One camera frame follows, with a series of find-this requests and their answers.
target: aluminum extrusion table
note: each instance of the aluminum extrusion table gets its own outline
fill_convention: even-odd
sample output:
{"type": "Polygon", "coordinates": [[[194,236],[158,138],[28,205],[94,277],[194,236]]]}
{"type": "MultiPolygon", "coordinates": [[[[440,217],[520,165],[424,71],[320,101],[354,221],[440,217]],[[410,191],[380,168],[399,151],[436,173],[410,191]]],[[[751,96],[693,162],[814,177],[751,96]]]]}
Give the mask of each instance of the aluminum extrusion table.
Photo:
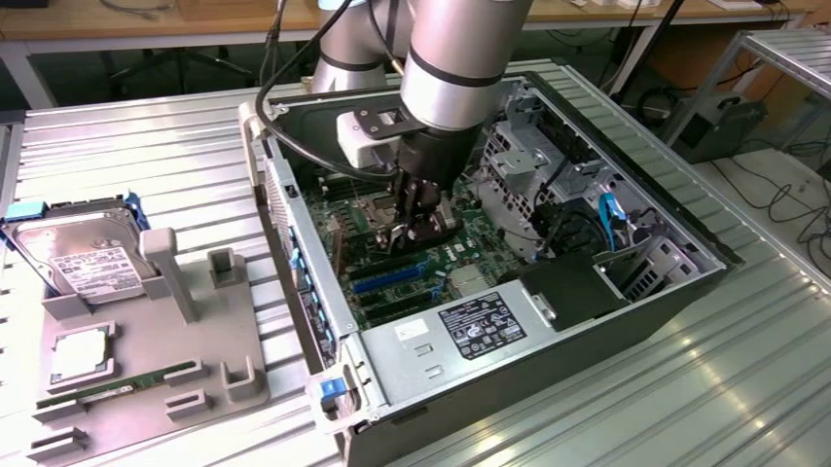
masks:
{"type": "Polygon", "coordinates": [[[775,66],[814,92],[831,99],[831,34],[814,28],[742,31],[727,46],[690,104],[685,106],[682,114],[673,119],[662,134],[662,139],[670,146],[742,51],[753,53],[766,64],[775,66]]]}
{"type": "MultiPolygon", "coordinates": [[[[747,465],[831,461],[831,284],[567,67],[523,62],[746,259],[741,271],[635,347],[398,466],[747,465]]],[[[302,92],[282,87],[274,96],[302,92]]],[[[128,185],[180,261],[232,245],[247,258],[272,399],[243,413],[80,465],[340,465],[315,429],[288,310],[247,191],[236,106],[254,90],[30,112],[12,126],[15,197],[110,196],[128,185]]],[[[0,277],[0,463],[20,463],[36,423],[26,369],[36,359],[40,286],[7,252],[0,277]]]]}

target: warning label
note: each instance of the warning label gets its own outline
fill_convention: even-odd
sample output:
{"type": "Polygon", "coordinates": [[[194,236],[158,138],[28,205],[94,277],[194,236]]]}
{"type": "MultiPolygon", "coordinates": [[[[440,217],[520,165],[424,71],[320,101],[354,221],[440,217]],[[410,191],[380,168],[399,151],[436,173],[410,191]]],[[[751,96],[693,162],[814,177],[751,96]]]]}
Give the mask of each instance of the warning label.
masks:
{"type": "Polygon", "coordinates": [[[439,317],[467,360],[526,337],[498,292],[439,311],[439,317]]]}

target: motherboard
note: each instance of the motherboard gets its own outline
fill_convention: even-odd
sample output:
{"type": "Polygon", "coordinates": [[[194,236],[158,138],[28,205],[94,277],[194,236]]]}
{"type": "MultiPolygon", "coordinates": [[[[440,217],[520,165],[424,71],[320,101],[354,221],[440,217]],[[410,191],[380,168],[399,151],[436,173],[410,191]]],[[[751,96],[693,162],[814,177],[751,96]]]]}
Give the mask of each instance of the motherboard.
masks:
{"type": "Polygon", "coordinates": [[[320,184],[307,205],[362,329],[486,290],[522,265],[462,181],[451,200],[462,227],[443,243],[408,253],[384,251],[375,240],[395,217],[384,187],[331,177],[320,184]]]}

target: wooden table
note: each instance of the wooden table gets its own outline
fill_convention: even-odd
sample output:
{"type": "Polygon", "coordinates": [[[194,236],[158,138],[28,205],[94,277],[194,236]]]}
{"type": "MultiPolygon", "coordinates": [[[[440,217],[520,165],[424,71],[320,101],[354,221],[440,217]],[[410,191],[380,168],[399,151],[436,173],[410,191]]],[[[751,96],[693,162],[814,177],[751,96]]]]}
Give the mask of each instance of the wooden table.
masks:
{"type": "MultiPolygon", "coordinates": [[[[791,23],[799,24],[806,12],[822,0],[786,0],[791,23]]],[[[318,1],[287,0],[280,41],[308,40],[318,29],[318,1]]],[[[655,34],[667,5],[639,11],[632,24],[646,26],[614,89],[619,89],[646,45],[655,34]]],[[[188,21],[178,9],[159,13],[151,21],[136,15],[115,12],[99,0],[52,0],[46,9],[15,9],[0,14],[0,58],[32,108],[55,106],[55,99],[30,57],[34,54],[92,52],[172,47],[200,47],[255,44],[266,40],[271,17],[230,18],[188,21]]],[[[526,29],[588,29],[623,27],[632,11],[588,3],[575,7],[566,0],[536,0],[531,7],[526,29]]],[[[726,12],[707,0],[687,0],[674,23],[745,22],[770,20],[762,9],[751,12],[726,12]]]]}

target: white sticker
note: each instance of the white sticker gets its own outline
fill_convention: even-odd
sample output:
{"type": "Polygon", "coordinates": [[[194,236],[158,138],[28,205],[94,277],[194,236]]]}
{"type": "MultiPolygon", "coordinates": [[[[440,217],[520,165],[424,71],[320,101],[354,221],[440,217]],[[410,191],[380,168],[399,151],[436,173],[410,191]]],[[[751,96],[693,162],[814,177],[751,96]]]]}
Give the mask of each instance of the white sticker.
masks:
{"type": "Polygon", "coordinates": [[[395,327],[395,334],[399,336],[399,341],[412,339],[422,334],[427,334],[428,331],[427,323],[424,323],[423,319],[415,319],[395,327]]]}
{"type": "Polygon", "coordinates": [[[142,285],[142,277],[122,247],[50,258],[50,263],[86,299],[142,285]]]}

